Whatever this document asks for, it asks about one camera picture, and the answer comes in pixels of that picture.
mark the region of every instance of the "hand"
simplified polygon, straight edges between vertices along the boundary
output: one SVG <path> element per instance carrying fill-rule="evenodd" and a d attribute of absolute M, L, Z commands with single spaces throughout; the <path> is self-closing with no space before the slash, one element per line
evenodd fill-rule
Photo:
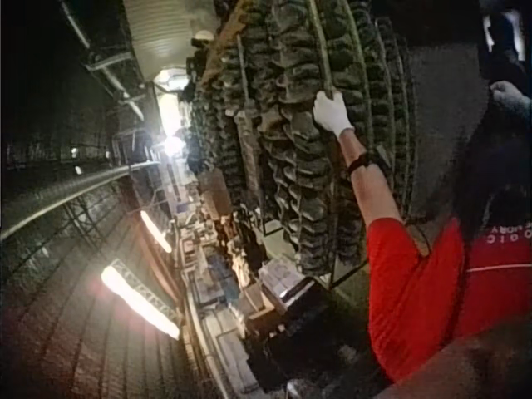
<path fill-rule="evenodd" d="M 497 81 L 491 85 L 493 100 L 501 108 L 514 116 L 530 117 L 530 98 L 524 96 L 514 85 L 508 81 Z"/>
<path fill-rule="evenodd" d="M 314 119 L 327 131 L 331 131 L 339 138 L 346 129 L 353 129 L 349 118 L 347 118 L 347 108 L 343 102 L 340 91 L 335 90 L 334 99 L 329 100 L 324 91 L 320 91 L 314 102 Z"/>

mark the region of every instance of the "fluorescent light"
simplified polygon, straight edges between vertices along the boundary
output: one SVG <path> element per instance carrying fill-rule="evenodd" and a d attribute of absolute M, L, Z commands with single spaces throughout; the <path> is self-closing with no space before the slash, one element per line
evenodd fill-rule
<path fill-rule="evenodd" d="M 163 333 L 174 339 L 180 336 L 179 328 L 161 311 L 149 303 L 146 298 L 135 291 L 112 266 L 101 272 L 101 280 L 116 295 L 126 301 L 135 312 L 139 313 L 148 323 L 156 326 Z"/>
<path fill-rule="evenodd" d="M 186 144 L 179 137 L 171 136 L 165 141 L 165 152 L 168 156 L 180 154 Z"/>
<path fill-rule="evenodd" d="M 144 223 L 148 230 L 150 231 L 151 235 L 153 235 L 154 239 L 157 240 L 159 245 L 163 247 L 163 249 L 170 254 L 172 252 L 172 247 L 170 247 L 170 244 L 165 240 L 165 236 L 157 229 L 157 226 L 155 226 L 155 223 L 153 223 L 150 219 L 150 216 L 142 210 L 140 212 L 140 216 L 142 220 L 144 220 Z"/>
<path fill-rule="evenodd" d="M 177 96 L 168 93 L 160 96 L 159 111 L 166 136 L 173 136 L 181 127 L 181 114 Z"/>

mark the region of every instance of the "curved tunnel wall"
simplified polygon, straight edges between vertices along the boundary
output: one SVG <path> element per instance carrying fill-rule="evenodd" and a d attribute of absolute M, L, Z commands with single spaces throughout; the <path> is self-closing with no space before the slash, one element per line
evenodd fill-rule
<path fill-rule="evenodd" d="M 140 250 L 120 184 L 129 183 L 87 193 L 2 243 L 6 397 L 194 396 L 182 342 L 101 282 L 103 268 L 120 258 L 170 301 Z"/>

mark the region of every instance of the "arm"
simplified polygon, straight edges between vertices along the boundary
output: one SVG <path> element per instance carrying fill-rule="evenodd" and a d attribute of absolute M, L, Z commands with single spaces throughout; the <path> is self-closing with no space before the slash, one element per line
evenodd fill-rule
<path fill-rule="evenodd" d="M 532 101 L 524 96 L 514 85 L 507 81 L 498 81 L 491 85 L 495 104 L 509 115 L 523 121 L 529 129 L 532 124 Z"/>
<path fill-rule="evenodd" d="M 323 92 L 318 93 L 314 117 L 323 128 L 337 136 L 347 166 L 366 152 L 347 118 L 341 93 L 336 92 L 334 100 L 329 100 Z M 352 173 L 351 182 L 367 227 L 377 219 L 391 218 L 401 221 L 392 192 L 377 165 L 358 168 Z"/>

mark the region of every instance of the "corrugated surface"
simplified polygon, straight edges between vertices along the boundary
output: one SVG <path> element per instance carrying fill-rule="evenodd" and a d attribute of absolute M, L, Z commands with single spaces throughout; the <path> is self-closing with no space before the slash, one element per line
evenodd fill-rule
<path fill-rule="evenodd" d="M 186 57 L 194 54 L 190 39 L 218 26 L 211 0 L 124 0 L 124 6 L 146 81 L 166 67 L 185 67 Z"/>
<path fill-rule="evenodd" d="M 118 184 L 84 195 L 89 239 L 54 209 L 2 243 L 4 397 L 195 397 L 182 342 L 147 323 L 101 282 L 122 259 L 156 283 Z M 94 245 L 95 232 L 103 244 Z"/>

